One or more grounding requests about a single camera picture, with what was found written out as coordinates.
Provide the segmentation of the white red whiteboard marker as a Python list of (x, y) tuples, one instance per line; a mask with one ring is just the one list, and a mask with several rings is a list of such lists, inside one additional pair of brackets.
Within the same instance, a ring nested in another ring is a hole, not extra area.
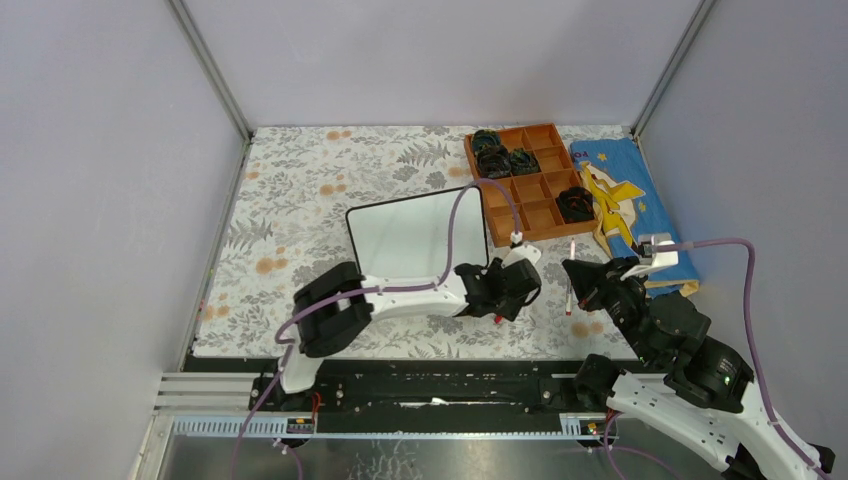
[[(572, 238), (570, 240), (570, 244), (569, 244), (569, 255), (568, 255), (567, 259), (569, 261), (574, 260), (575, 259), (575, 253), (576, 253), (576, 243), (575, 243), (575, 240)], [(566, 276), (567, 276), (567, 286), (566, 286), (565, 315), (571, 316), (572, 315), (572, 300), (573, 300), (573, 284), (572, 284), (571, 276), (567, 271), (566, 271)]]

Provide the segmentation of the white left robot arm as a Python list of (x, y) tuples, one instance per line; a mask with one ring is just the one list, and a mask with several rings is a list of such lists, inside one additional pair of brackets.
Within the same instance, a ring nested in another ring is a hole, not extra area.
[(272, 398), (288, 411), (304, 407), (324, 359), (347, 349), (374, 321), (429, 315), (514, 321), (541, 288), (528, 258), (461, 263), (433, 278), (368, 276), (354, 262), (342, 262), (293, 295), (292, 317), (276, 334), (287, 350)]

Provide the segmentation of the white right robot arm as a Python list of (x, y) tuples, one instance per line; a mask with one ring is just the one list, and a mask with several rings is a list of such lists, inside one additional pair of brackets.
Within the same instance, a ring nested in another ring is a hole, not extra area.
[(633, 416), (687, 447), (724, 479), (818, 479), (831, 473), (832, 449), (776, 429), (754, 369), (709, 336), (709, 317), (677, 292), (648, 298), (630, 275), (634, 257), (605, 264), (564, 260), (580, 309), (605, 311), (641, 364), (663, 373), (662, 397), (610, 358), (590, 354), (574, 378), (583, 410), (604, 406)]

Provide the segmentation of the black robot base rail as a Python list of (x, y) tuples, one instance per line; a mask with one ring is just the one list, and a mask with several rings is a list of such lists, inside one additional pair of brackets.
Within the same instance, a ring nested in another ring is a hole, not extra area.
[(321, 433), (545, 433), (562, 415), (601, 424), (607, 407), (582, 399), (573, 384), (578, 361), (328, 360), (303, 393), (271, 382), (272, 361), (193, 359), (190, 373), (234, 380), (225, 393), (238, 410), (307, 413)]

